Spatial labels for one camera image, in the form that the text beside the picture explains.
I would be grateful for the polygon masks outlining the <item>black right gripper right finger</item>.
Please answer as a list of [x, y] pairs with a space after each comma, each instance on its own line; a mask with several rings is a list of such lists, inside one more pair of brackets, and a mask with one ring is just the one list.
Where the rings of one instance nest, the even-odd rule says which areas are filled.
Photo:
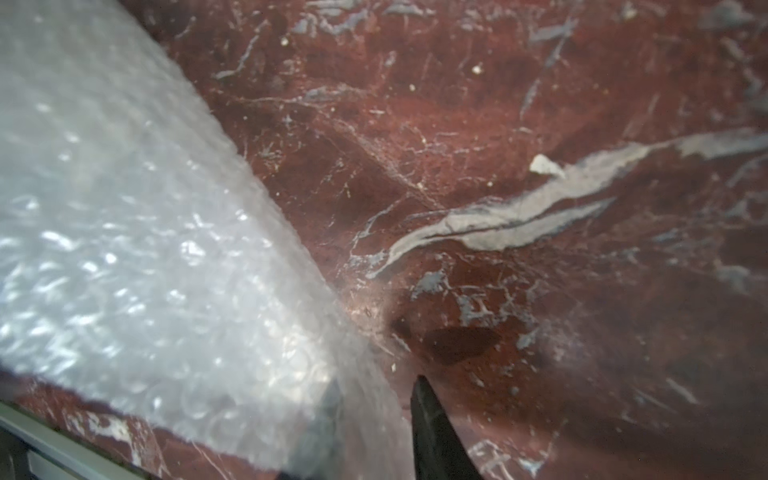
[[411, 425], [417, 480], [482, 480], [428, 379], [413, 385]]

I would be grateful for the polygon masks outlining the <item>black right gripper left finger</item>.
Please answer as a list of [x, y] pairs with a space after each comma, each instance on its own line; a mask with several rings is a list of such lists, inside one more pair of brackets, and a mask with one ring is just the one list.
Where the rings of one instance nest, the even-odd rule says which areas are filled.
[[339, 479], [343, 440], [343, 396], [331, 381], [276, 479]]

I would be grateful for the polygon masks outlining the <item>aluminium front frame rail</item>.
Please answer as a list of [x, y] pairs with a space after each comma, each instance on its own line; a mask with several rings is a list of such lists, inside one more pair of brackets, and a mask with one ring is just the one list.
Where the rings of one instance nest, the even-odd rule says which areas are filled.
[[5, 403], [1, 428], [31, 448], [27, 463], [38, 479], [146, 479]]

